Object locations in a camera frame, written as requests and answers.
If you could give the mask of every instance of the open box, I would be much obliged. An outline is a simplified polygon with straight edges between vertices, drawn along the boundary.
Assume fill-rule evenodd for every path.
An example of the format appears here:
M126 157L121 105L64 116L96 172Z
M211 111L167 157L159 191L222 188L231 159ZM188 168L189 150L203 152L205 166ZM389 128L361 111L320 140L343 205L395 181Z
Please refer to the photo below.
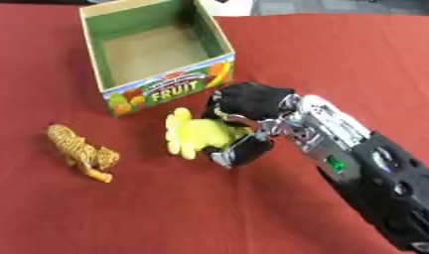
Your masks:
M98 88L114 116L230 81L234 50L199 1L80 9Z

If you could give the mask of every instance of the green light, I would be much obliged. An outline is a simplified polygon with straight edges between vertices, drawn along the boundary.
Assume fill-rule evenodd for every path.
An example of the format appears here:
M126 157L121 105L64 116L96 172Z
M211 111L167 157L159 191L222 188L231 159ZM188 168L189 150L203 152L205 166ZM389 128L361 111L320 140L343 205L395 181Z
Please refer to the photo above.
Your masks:
M332 167L332 169L337 173L340 173L345 168L345 164L342 163L337 158L335 158L335 156L333 156L333 155L326 157L326 159L324 159L324 161L327 164L329 164Z

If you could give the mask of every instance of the robotic hand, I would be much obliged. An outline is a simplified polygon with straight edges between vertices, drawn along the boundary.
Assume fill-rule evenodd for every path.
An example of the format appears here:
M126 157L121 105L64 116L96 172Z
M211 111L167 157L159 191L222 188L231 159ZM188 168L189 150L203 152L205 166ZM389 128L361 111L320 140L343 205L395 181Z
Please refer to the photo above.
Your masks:
M429 170L329 101L299 96L292 89L240 83L216 91L205 117L257 125L226 149L206 149L215 162L226 168L246 164L271 150L272 137L286 136L395 247L429 253Z

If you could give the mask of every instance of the yellow toy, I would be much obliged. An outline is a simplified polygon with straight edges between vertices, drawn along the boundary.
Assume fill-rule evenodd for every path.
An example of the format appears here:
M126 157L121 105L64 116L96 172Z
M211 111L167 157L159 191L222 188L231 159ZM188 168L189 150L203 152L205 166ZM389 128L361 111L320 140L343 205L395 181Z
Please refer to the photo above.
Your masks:
M187 160L205 147L225 148L228 144L251 132L247 127L231 127L222 121L192 119L190 110L176 108L166 120L168 151L181 154Z
M104 183L112 180L112 175L102 172L114 166L119 160L118 153L105 147L95 149L84 142L84 138L78 137L73 130L61 124L48 126L48 137L61 153L65 154L70 167L75 165L87 176Z

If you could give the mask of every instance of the red fabric surface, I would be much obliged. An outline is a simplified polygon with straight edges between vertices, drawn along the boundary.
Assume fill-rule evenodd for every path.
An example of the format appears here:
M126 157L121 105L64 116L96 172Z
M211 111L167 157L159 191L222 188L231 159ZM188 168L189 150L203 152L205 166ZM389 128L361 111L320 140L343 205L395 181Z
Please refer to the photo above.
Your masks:
M237 80L322 95L429 165L429 17L222 18ZM237 171L167 155L164 118L113 119L76 7L0 5L0 254L397 253L281 140ZM49 122L122 155L106 185L69 169Z

